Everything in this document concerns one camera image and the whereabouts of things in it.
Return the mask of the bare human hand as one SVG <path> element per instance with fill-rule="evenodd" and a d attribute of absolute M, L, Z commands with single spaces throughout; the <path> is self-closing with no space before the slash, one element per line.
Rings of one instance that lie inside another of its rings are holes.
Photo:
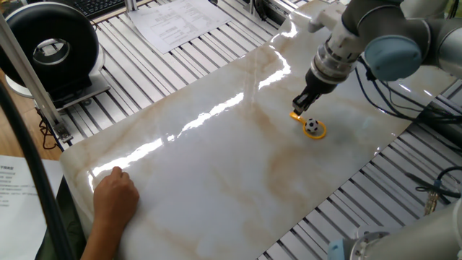
<path fill-rule="evenodd" d="M 94 226 L 121 233 L 134 216 L 139 192 L 127 172 L 114 167 L 94 192 Z"/>

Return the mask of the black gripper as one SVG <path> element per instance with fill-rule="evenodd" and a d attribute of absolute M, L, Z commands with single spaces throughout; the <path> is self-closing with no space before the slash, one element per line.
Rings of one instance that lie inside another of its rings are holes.
<path fill-rule="evenodd" d="M 333 92 L 337 87 L 337 84 L 327 83 L 319 79 L 312 69 L 306 73 L 305 82 L 304 93 L 292 100 L 293 112 L 298 116 L 307 111 L 321 95 Z"/>

